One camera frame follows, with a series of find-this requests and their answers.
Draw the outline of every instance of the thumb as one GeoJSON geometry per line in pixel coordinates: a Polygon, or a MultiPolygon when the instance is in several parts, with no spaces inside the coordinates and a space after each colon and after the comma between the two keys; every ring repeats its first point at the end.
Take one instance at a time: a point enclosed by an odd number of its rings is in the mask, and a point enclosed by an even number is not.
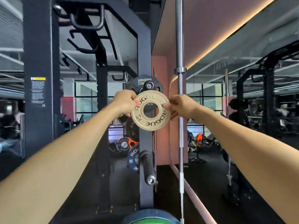
{"type": "Polygon", "coordinates": [[[165,108],[166,110],[170,110],[170,111],[176,111],[176,106],[171,103],[164,104],[163,108],[165,108]]]}

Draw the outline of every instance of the person's left hand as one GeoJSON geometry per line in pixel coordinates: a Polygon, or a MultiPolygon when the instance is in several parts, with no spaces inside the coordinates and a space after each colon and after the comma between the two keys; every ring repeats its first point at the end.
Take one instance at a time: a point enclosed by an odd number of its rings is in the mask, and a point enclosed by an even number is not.
{"type": "Polygon", "coordinates": [[[135,97],[136,94],[133,90],[121,90],[115,94],[110,105],[117,110],[118,117],[121,115],[131,117],[130,113],[140,105],[140,101],[133,101],[135,97]]]}

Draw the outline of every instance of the person's right hand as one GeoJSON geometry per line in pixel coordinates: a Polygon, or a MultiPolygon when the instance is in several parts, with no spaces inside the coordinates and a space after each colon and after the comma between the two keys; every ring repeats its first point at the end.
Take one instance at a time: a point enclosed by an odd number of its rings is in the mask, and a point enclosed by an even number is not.
{"type": "Polygon", "coordinates": [[[186,94],[174,95],[169,99],[169,103],[164,104],[163,107],[172,111],[171,120],[180,116],[185,119],[194,119],[196,117],[196,109],[204,108],[186,94]]]}

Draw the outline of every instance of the yellow light strip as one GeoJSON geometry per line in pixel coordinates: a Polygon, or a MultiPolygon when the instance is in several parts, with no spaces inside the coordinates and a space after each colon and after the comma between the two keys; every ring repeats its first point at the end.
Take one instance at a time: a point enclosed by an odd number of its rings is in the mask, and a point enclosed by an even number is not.
{"type": "Polygon", "coordinates": [[[196,64],[200,59],[202,59],[205,55],[207,55],[209,52],[211,52],[213,49],[215,49],[218,45],[220,45],[226,38],[228,38],[231,34],[233,34],[236,30],[238,30],[241,26],[243,26],[246,22],[248,22],[251,18],[253,18],[256,14],[258,14],[261,10],[263,10],[265,7],[267,7],[269,4],[271,4],[275,0],[265,0],[263,3],[260,4],[259,7],[254,9],[251,14],[248,14],[245,16],[243,20],[238,22],[236,25],[234,25],[233,28],[228,30],[223,34],[222,37],[219,38],[218,41],[216,41],[211,47],[209,47],[206,51],[204,51],[200,56],[196,58],[196,61],[192,62],[189,66],[187,66],[187,69],[192,67],[194,64],[196,64]]]}

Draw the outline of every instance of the warning label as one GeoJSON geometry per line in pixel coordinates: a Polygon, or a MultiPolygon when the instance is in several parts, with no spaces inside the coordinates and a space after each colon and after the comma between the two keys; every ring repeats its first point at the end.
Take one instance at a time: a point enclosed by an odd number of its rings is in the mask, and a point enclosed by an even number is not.
{"type": "Polygon", "coordinates": [[[44,104],[44,90],[45,90],[46,78],[43,77],[31,77],[31,103],[39,104],[45,107],[44,104]]]}

